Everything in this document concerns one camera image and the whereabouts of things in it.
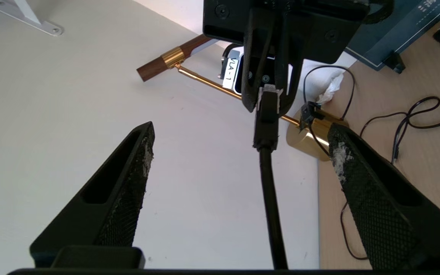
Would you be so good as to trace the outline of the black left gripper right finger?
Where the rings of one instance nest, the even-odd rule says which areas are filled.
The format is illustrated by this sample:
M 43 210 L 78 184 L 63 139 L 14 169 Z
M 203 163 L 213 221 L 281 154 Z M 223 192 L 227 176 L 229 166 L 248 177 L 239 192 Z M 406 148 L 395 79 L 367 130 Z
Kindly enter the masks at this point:
M 346 126 L 328 133 L 332 166 L 374 270 L 440 270 L 440 209 Z

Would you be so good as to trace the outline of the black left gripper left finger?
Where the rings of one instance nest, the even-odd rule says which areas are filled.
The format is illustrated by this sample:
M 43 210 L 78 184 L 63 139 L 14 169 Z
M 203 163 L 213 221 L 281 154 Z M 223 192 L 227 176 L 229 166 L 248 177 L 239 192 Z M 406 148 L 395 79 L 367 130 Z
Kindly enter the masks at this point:
M 30 246 L 49 268 L 68 246 L 130 247 L 153 160 L 152 122 L 135 127 Z

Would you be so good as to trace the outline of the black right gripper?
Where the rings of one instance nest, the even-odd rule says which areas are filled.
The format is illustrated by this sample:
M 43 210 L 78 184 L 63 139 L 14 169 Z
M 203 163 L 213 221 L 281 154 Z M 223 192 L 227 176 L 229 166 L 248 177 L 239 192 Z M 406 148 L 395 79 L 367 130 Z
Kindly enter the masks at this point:
M 275 58 L 283 116 L 295 100 L 303 60 L 337 61 L 369 10 L 364 0 L 205 0 L 203 34 L 244 47 L 242 103 L 250 113 L 265 60 Z

